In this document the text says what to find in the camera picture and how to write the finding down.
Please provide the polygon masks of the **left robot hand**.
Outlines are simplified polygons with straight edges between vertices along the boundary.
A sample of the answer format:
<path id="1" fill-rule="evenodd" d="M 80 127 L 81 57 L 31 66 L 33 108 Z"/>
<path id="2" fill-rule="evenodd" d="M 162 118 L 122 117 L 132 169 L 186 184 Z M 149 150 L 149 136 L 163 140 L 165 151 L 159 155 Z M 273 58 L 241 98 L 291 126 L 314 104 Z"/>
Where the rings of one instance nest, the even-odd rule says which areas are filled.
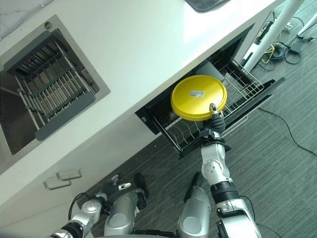
<path id="1" fill-rule="evenodd" d="M 131 186 L 131 183 L 119 183 L 119 175 L 114 175 L 111 179 L 106 182 L 101 190 L 98 192 L 98 195 L 101 196 L 104 200 L 108 200 L 112 195 L 116 194 L 119 191 L 127 189 Z"/>

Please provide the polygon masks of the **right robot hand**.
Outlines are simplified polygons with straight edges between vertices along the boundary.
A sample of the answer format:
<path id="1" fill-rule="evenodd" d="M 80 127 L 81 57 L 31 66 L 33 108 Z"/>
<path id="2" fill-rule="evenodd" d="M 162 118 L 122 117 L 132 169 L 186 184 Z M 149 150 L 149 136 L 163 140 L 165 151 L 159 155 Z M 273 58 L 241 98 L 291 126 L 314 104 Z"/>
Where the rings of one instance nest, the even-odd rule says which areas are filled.
<path id="1" fill-rule="evenodd" d="M 225 131 L 225 121 L 223 116 L 218 112 L 214 103 L 210 104 L 209 110 L 211 112 L 211 118 L 203 122 L 203 128 L 212 129 L 213 131 L 222 134 Z"/>

